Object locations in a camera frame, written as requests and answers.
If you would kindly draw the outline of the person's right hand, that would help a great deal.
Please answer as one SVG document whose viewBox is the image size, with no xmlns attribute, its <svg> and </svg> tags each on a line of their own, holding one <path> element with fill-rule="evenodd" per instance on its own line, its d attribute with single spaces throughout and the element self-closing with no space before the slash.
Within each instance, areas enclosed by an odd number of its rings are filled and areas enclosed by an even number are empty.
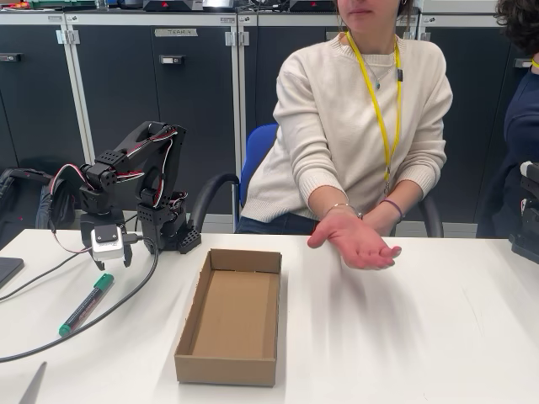
<svg viewBox="0 0 539 404">
<path fill-rule="evenodd" d="M 334 206 L 307 240 L 310 248 L 332 244 L 344 263 L 356 269 L 384 269 L 395 264 L 400 247 L 389 247 L 349 206 Z"/>
</svg>

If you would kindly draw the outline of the person's left hand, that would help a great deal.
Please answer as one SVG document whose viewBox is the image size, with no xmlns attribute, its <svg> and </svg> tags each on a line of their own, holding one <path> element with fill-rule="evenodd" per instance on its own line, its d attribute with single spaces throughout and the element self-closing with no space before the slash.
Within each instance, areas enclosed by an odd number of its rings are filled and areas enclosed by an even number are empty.
<svg viewBox="0 0 539 404">
<path fill-rule="evenodd" d="M 382 201 L 376 208 L 363 216 L 363 222 L 368 227 L 365 240 L 370 246 L 384 246 L 382 237 L 388 236 L 400 220 L 401 215 L 392 204 Z"/>
</svg>

